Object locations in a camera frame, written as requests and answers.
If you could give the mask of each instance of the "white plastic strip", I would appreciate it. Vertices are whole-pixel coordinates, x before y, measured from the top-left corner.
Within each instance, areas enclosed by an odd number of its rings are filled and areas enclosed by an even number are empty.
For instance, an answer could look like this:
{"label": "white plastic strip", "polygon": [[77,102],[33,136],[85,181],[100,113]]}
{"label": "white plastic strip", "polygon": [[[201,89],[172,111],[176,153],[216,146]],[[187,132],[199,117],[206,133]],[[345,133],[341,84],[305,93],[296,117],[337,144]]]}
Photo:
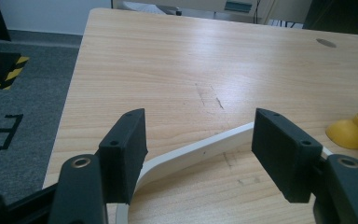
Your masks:
{"label": "white plastic strip", "polygon": [[[186,167],[246,143],[251,143],[254,125],[253,122],[245,124],[147,161],[139,174],[135,191],[154,180],[161,179],[164,176],[183,170]],[[323,157],[326,158],[331,154],[333,153],[324,147]],[[128,224],[128,214],[129,206],[119,203],[116,210],[116,223]]]}

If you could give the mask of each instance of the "wood grain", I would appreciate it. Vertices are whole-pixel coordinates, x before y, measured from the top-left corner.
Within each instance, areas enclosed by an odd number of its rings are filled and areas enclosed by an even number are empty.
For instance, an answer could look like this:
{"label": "wood grain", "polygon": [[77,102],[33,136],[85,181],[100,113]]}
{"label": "wood grain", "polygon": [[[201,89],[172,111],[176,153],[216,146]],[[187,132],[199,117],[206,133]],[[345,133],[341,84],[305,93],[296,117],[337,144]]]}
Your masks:
{"label": "wood grain", "polygon": [[[324,134],[358,113],[358,35],[94,9],[45,187],[67,159],[94,153],[123,113],[141,107],[147,160],[253,121],[257,107],[358,158]],[[144,186],[130,223],[313,223],[312,203],[288,203],[249,147]]]}

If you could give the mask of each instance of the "black and yellow hazard tape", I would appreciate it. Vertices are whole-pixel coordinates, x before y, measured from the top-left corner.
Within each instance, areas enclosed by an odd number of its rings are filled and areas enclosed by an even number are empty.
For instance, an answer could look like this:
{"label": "black and yellow hazard tape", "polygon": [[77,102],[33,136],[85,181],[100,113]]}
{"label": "black and yellow hazard tape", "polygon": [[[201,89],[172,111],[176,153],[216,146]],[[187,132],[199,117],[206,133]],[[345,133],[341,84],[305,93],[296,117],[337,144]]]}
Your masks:
{"label": "black and yellow hazard tape", "polygon": [[16,62],[16,66],[13,69],[13,71],[9,72],[7,75],[7,79],[0,83],[0,90],[9,90],[11,85],[13,84],[16,77],[20,74],[22,71],[22,68],[25,66],[25,64],[28,62],[30,58],[28,57],[20,57],[19,60]]}

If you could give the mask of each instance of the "yellow suction cup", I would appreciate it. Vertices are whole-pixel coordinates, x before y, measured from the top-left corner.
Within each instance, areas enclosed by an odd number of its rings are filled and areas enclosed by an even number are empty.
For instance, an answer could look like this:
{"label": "yellow suction cup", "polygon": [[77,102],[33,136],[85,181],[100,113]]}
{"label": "yellow suction cup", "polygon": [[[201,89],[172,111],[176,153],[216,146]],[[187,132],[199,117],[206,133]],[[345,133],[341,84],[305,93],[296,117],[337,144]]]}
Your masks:
{"label": "yellow suction cup", "polygon": [[326,129],[327,136],[337,145],[348,149],[358,148],[358,114],[353,119],[342,119]]}

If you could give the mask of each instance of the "gray carpet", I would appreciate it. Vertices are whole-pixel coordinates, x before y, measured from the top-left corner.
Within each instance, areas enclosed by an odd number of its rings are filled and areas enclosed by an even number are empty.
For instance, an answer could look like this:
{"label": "gray carpet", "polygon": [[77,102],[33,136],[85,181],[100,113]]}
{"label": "gray carpet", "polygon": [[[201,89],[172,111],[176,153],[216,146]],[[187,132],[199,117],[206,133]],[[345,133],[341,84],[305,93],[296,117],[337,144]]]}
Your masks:
{"label": "gray carpet", "polygon": [[[0,90],[0,128],[15,122],[5,115],[23,115],[8,149],[0,150],[0,194],[13,203],[42,189],[78,47],[25,40],[0,42],[0,51],[30,58],[11,89]],[[0,133],[0,146],[6,138]]]}

